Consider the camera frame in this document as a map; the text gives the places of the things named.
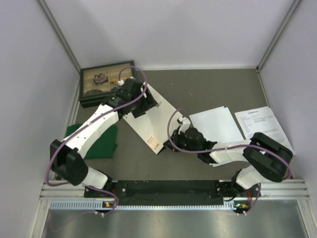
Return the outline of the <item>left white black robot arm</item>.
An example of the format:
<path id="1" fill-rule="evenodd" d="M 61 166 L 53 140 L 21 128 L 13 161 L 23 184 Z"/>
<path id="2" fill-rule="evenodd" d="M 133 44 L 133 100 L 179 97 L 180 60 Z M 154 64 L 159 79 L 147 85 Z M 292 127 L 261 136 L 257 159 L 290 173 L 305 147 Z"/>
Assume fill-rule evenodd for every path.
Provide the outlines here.
<path id="1" fill-rule="evenodd" d="M 93 115 L 62 141 L 50 145 L 50 165 L 66 183 L 92 186 L 100 196 L 112 192 L 112 179 L 107 174 L 88 167 L 84 159 L 89 149 L 124 116 L 138 118 L 157 105 L 146 83 L 133 77 L 126 79 L 117 91 L 106 95 Z"/>

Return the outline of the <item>white folder black inside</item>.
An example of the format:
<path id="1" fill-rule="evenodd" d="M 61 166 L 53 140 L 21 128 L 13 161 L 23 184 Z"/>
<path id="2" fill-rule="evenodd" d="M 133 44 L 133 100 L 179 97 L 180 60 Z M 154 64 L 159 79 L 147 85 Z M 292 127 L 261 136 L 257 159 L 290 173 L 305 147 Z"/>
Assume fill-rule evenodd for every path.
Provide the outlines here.
<path id="1" fill-rule="evenodd" d="M 148 90 L 158 105 L 138 118 L 134 118 L 132 113 L 129 113 L 123 119 L 155 154 L 159 154 L 163 149 L 163 144 L 168 141 L 168 136 L 172 135 L 175 130 L 185 132 L 191 122 L 151 85 L 148 85 Z"/>

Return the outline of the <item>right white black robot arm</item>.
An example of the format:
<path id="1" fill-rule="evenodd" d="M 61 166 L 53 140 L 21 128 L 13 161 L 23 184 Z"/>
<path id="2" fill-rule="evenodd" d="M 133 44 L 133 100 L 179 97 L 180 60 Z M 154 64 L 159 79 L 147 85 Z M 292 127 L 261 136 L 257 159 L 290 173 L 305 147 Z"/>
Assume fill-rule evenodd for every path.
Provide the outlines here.
<path id="1" fill-rule="evenodd" d="M 263 181 L 282 182 L 292 176 L 290 162 L 293 152 L 262 132 L 256 132 L 247 140 L 220 143 L 207 140 L 185 117 L 177 119 L 178 126 L 169 128 L 164 146 L 174 152 L 195 154 L 212 166 L 233 162 L 247 162 L 232 177 L 229 196 L 243 196 Z"/>

